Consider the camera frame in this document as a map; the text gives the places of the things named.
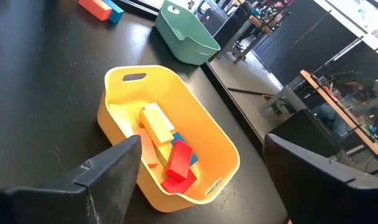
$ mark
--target red block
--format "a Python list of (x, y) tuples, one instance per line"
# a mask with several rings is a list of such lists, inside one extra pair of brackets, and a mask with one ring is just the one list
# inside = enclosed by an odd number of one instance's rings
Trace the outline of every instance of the red block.
[(112, 8), (102, 0), (78, 0), (78, 3), (100, 21), (109, 19)]
[(164, 182), (162, 182), (162, 187), (168, 193), (185, 193), (188, 188), (196, 181), (197, 177), (195, 174), (189, 169), (188, 177), (183, 182), (178, 182), (174, 178), (169, 177)]
[(176, 181), (183, 182), (188, 176), (192, 153), (193, 149), (190, 146), (180, 140), (176, 141), (171, 150), (165, 173)]

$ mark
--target blue wooden block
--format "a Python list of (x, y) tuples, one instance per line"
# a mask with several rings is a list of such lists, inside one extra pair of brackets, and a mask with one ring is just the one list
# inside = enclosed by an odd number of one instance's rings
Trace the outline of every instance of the blue wooden block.
[(112, 2), (112, 0), (103, 0), (103, 1), (112, 8), (112, 11), (110, 12), (109, 20), (112, 23), (118, 23), (122, 17), (122, 14), (124, 13), (124, 10), (122, 10), (118, 5)]
[(190, 165), (192, 166), (198, 160), (199, 159), (197, 159), (197, 156), (195, 155), (195, 153), (192, 153), (191, 158), (190, 158)]
[[(181, 140), (182, 142), (186, 143), (185, 140), (183, 140), (182, 136), (179, 134), (179, 133), (175, 133), (172, 135), (174, 137), (174, 139), (171, 141), (171, 144), (174, 145), (176, 141), (178, 140)], [(190, 165), (192, 166), (195, 162), (197, 162), (199, 159), (197, 158), (197, 156), (195, 155), (195, 153), (193, 153), (191, 155), (191, 158), (190, 158)]]

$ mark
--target black tabletop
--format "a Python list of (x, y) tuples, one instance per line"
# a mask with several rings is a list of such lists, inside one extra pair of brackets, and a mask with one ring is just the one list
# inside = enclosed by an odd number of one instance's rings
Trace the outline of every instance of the black tabletop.
[(0, 0), (0, 187), (60, 177), (111, 145), (96, 122), (104, 74), (177, 72), (235, 143), (241, 168), (212, 203), (163, 214), (136, 188), (126, 223), (280, 223), (285, 210), (256, 150), (199, 67), (177, 61), (154, 22), (100, 22), (75, 1)]

